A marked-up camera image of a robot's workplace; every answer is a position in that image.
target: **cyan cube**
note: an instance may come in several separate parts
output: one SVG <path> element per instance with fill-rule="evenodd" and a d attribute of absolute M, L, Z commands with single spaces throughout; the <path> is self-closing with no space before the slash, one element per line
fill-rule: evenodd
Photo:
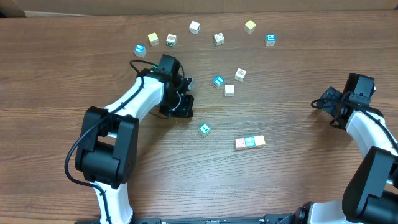
<path fill-rule="evenodd" d="M 246 143 L 246 147 L 255 147 L 256 142 L 254 141 L 254 136 L 246 137 L 244 138 L 244 141 Z"/>
<path fill-rule="evenodd" d="M 217 76 L 214 80 L 213 80 L 213 85 L 216 88 L 220 88 L 220 86 L 225 82 L 225 79 L 221 76 Z"/>
<path fill-rule="evenodd" d="M 147 49 L 145 49 L 144 45 L 136 45 L 136 48 L 134 49 L 134 53 L 138 57 L 145 57 L 145 54 L 147 53 Z"/>
<path fill-rule="evenodd" d="M 199 128 L 199 132 L 203 137 L 206 137 L 207 135 L 210 134 L 211 128 L 207 124 L 203 124 Z"/>
<path fill-rule="evenodd" d="M 276 36 L 275 34 L 267 34 L 267 39 L 266 39 L 266 46 L 267 47 L 272 47 L 276 43 Z"/>

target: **cube with printed symbol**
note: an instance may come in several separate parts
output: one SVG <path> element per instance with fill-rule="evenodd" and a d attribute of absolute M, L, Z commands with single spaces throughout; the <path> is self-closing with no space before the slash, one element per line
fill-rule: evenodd
<path fill-rule="evenodd" d="M 138 57 L 145 57 L 147 50 L 145 49 L 144 45 L 137 44 L 136 48 L 134 49 L 134 53 Z"/>
<path fill-rule="evenodd" d="M 276 36 L 275 34 L 267 34 L 266 38 L 266 46 L 273 47 L 276 43 Z"/>
<path fill-rule="evenodd" d="M 155 46 L 159 44 L 159 38 L 157 38 L 157 34 L 156 33 L 152 33 L 148 35 L 148 39 L 150 42 L 151 46 Z"/>
<path fill-rule="evenodd" d="M 225 42 L 223 33 L 215 34 L 214 35 L 214 43 L 216 46 L 219 46 Z"/>
<path fill-rule="evenodd" d="M 246 71 L 238 68 L 238 71 L 236 71 L 236 73 L 235 73 L 235 79 L 243 82 L 243 78 L 245 75 L 246 75 Z"/>
<path fill-rule="evenodd" d="M 189 32 L 192 34 L 198 34 L 200 30 L 200 23 L 192 21 L 189 26 Z"/>
<path fill-rule="evenodd" d="M 206 137 L 207 135 L 210 134 L 211 128 L 207 124 L 203 124 L 199 128 L 199 132 L 203 137 Z"/>
<path fill-rule="evenodd" d="M 216 88 L 220 88 L 220 86 L 225 82 L 225 79 L 221 76 L 217 76 L 214 80 L 213 80 L 213 85 Z"/>
<path fill-rule="evenodd" d="M 249 20 L 245 25 L 244 25 L 244 31 L 246 31 L 248 34 L 253 33 L 253 31 L 256 29 L 256 24 Z"/>
<path fill-rule="evenodd" d="M 170 47 L 175 47 L 175 44 L 177 44 L 177 36 L 169 34 L 166 39 L 166 45 Z"/>

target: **teal cube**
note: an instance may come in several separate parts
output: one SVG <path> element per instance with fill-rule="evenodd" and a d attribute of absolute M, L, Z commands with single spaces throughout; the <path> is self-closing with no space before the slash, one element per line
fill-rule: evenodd
<path fill-rule="evenodd" d="M 254 136 L 246 137 L 244 138 L 244 141 L 246 143 L 246 147 L 255 147 L 256 142 L 254 141 Z"/>
<path fill-rule="evenodd" d="M 225 82 L 225 79 L 221 76 L 217 76 L 215 79 L 213 79 L 213 85 L 216 88 L 220 88 L 220 86 Z"/>
<path fill-rule="evenodd" d="M 210 134 L 211 128 L 207 124 L 203 124 L 199 128 L 199 132 L 203 137 L 206 137 L 207 135 Z"/>

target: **yellow cube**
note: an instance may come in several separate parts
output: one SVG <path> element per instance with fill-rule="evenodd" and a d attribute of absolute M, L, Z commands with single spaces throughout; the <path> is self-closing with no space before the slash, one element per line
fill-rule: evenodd
<path fill-rule="evenodd" d="M 149 34 L 148 38 L 149 38 L 149 42 L 150 42 L 151 46 L 155 46 L 155 45 L 159 44 L 159 38 L 157 38 L 156 33 Z"/>
<path fill-rule="evenodd" d="M 255 28 L 256 24 L 251 20 L 244 25 L 244 31 L 246 31 L 248 34 L 251 34 Z"/>

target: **printed icon on cube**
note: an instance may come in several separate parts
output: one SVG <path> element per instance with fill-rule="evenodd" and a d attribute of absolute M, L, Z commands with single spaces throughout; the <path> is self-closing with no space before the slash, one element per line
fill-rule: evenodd
<path fill-rule="evenodd" d="M 189 32 L 192 34 L 198 34 L 200 30 L 200 23 L 192 21 L 189 26 Z"/>
<path fill-rule="evenodd" d="M 235 94 L 234 85 L 225 85 L 225 96 L 233 96 Z"/>
<path fill-rule="evenodd" d="M 155 46 L 155 45 L 159 44 L 159 38 L 157 38 L 156 33 L 149 34 L 148 35 L 148 39 L 149 39 L 149 42 L 150 42 L 151 46 Z"/>
<path fill-rule="evenodd" d="M 245 25 L 244 25 L 244 31 L 246 31 L 248 34 L 253 33 L 253 31 L 256 29 L 256 24 L 249 20 Z"/>
<path fill-rule="evenodd" d="M 266 39 L 266 46 L 267 47 L 272 47 L 276 43 L 276 36 L 275 34 L 267 34 L 267 39 Z"/>
<path fill-rule="evenodd" d="M 225 42 L 223 33 L 215 34 L 214 35 L 214 43 L 216 46 L 219 46 Z"/>
<path fill-rule="evenodd" d="M 145 49 L 144 45 L 136 45 L 136 48 L 134 49 L 134 53 L 138 57 L 145 57 L 145 54 L 147 53 L 147 50 Z"/>
<path fill-rule="evenodd" d="M 246 71 L 238 68 L 238 71 L 236 71 L 236 73 L 235 73 L 235 79 L 243 82 L 243 78 L 245 75 L 246 75 Z"/>
<path fill-rule="evenodd" d="M 169 34 L 166 39 L 166 45 L 170 47 L 175 47 L 175 44 L 177 44 L 177 36 Z"/>
<path fill-rule="evenodd" d="M 246 147 L 255 147 L 256 143 L 254 142 L 254 136 L 244 138 L 246 143 Z"/>
<path fill-rule="evenodd" d="M 235 150 L 242 150 L 246 148 L 246 141 L 244 138 L 235 139 Z"/>
<path fill-rule="evenodd" d="M 216 88 L 220 88 L 220 86 L 225 82 L 225 79 L 221 76 L 217 76 L 214 80 L 213 80 L 213 85 Z"/>
<path fill-rule="evenodd" d="M 203 137 L 206 137 L 207 135 L 210 134 L 211 128 L 207 124 L 203 124 L 199 128 L 199 132 Z"/>

